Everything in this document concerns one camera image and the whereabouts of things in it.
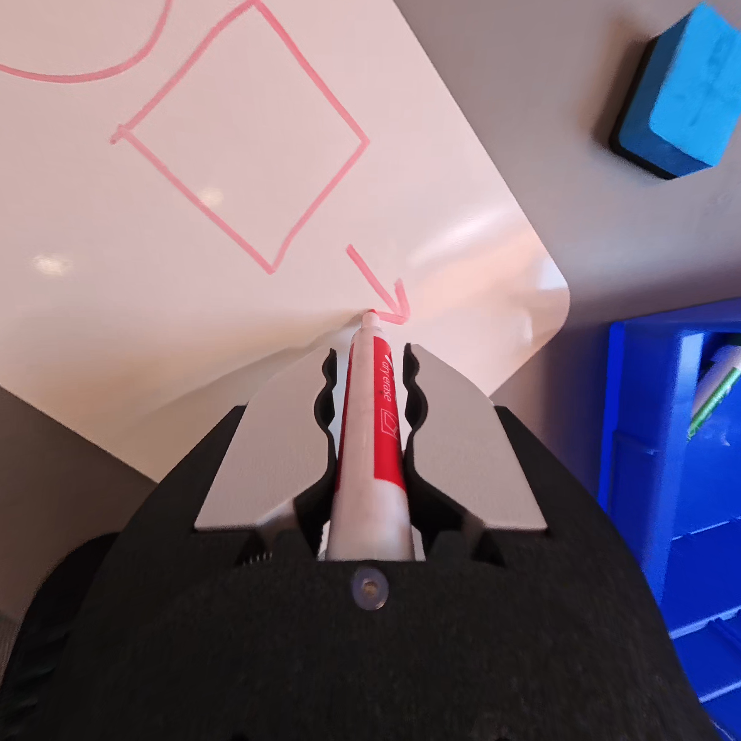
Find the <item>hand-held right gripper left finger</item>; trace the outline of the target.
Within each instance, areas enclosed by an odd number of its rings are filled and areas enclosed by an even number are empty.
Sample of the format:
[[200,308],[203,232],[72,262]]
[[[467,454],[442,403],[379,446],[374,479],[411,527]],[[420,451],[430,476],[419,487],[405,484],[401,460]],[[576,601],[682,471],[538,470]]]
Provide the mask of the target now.
[[254,529],[266,545],[287,529],[321,541],[337,454],[337,352],[319,348],[272,376],[242,418],[195,521],[198,532]]

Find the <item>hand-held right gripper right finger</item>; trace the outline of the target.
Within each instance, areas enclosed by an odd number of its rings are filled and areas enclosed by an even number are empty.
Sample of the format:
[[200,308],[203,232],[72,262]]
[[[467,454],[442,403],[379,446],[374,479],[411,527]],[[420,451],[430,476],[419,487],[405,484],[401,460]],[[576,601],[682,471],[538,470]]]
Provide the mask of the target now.
[[544,533],[546,520],[494,404],[421,345],[404,347],[403,458],[413,527],[425,548],[458,532],[476,548],[486,531]]

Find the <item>red whiteboard marker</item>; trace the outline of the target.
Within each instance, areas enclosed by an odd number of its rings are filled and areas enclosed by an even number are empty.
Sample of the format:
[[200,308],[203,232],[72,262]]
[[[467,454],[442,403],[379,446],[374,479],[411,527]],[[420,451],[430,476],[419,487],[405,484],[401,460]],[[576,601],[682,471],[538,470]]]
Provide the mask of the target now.
[[394,362],[375,311],[350,343],[325,560],[415,560]]

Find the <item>blue storage bin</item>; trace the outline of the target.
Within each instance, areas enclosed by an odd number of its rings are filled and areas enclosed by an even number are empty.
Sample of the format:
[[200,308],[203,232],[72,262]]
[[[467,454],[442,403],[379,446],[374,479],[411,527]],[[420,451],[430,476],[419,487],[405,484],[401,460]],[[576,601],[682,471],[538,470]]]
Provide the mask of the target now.
[[700,376],[739,299],[611,325],[598,501],[662,612],[721,739],[739,739],[739,381],[687,440]]

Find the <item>green whiteboard marker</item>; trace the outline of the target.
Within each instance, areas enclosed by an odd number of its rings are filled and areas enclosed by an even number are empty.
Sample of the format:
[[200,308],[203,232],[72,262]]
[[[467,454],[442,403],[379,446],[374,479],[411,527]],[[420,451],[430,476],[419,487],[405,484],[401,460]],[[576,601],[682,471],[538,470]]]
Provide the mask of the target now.
[[740,378],[740,335],[730,335],[710,357],[700,376],[691,410],[687,440],[697,434]]

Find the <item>white whiteboard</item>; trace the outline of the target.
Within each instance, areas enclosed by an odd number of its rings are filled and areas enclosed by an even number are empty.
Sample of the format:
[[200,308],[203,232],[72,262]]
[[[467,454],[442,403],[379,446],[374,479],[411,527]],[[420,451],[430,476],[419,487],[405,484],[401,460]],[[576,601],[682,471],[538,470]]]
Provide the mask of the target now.
[[153,479],[368,308],[491,394],[565,278],[393,2],[2,2],[2,386]]

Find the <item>blue whiteboard eraser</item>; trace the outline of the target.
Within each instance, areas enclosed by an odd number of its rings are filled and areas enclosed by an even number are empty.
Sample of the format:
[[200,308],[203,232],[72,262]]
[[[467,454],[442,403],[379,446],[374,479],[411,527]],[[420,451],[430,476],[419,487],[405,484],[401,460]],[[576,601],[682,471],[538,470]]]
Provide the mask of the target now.
[[718,166],[739,115],[739,29],[701,2],[648,42],[608,143],[678,179]]

